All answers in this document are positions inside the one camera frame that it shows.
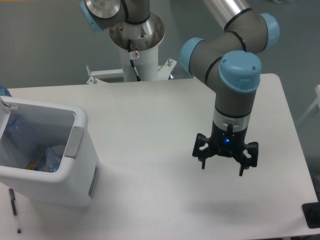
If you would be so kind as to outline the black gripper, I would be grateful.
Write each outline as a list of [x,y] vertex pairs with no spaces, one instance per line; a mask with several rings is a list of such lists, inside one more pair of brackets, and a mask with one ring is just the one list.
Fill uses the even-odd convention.
[[213,122],[210,138],[202,133],[196,135],[192,156],[201,162],[202,170],[206,167],[206,160],[215,155],[234,158],[240,164],[239,176],[242,177],[244,170],[258,165],[259,143],[245,143],[247,129],[228,135]]

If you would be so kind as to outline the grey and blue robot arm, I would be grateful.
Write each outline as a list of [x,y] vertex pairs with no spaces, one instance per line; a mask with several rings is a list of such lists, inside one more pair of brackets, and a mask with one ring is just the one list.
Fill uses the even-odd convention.
[[[280,28],[273,16],[255,13],[245,0],[205,5],[224,33],[213,41],[191,38],[180,51],[181,66],[216,96],[211,135],[197,134],[192,155],[201,163],[216,155],[233,158],[243,172],[258,164],[259,144],[245,143],[262,70],[257,54],[278,41]],[[83,0],[80,8],[90,27],[108,30],[122,50],[125,81],[158,77],[158,58],[144,53],[157,49],[165,28],[148,0]]]

